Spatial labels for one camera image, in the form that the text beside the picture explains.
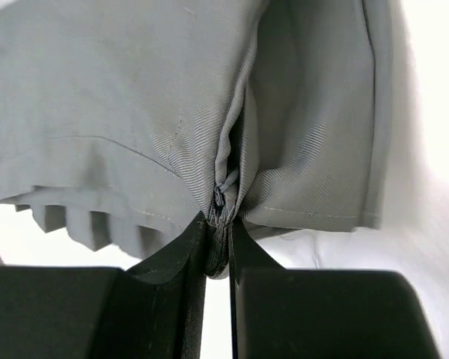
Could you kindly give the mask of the grey skirt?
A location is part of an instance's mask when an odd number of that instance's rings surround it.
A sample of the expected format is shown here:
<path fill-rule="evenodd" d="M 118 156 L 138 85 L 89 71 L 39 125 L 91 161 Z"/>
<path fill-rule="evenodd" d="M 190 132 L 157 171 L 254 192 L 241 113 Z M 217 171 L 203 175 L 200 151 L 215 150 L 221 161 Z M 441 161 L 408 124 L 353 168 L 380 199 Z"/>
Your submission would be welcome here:
<path fill-rule="evenodd" d="M 206 273 L 235 218 L 379 223 L 386 1 L 16 1 L 0 9 L 0 203 L 145 258 L 199 212 Z"/>

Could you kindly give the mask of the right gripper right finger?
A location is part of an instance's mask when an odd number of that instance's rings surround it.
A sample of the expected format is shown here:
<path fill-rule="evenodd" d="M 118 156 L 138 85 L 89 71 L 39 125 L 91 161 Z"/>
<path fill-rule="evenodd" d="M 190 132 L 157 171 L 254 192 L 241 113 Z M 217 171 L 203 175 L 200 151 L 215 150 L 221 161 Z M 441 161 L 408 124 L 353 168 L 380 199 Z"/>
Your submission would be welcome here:
<path fill-rule="evenodd" d="M 229 264 L 235 358 L 439 356 L 416 292 L 395 271 L 286 269 L 240 220 Z"/>

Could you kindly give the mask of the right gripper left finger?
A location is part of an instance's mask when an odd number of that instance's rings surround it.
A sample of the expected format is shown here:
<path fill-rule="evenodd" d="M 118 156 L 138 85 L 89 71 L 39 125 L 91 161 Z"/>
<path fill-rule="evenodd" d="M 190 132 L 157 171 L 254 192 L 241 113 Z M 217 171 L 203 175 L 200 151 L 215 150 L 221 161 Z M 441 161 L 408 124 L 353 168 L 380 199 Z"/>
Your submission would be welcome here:
<path fill-rule="evenodd" d="M 198 358 L 207 224 L 128 270 L 0 266 L 0 358 Z"/>

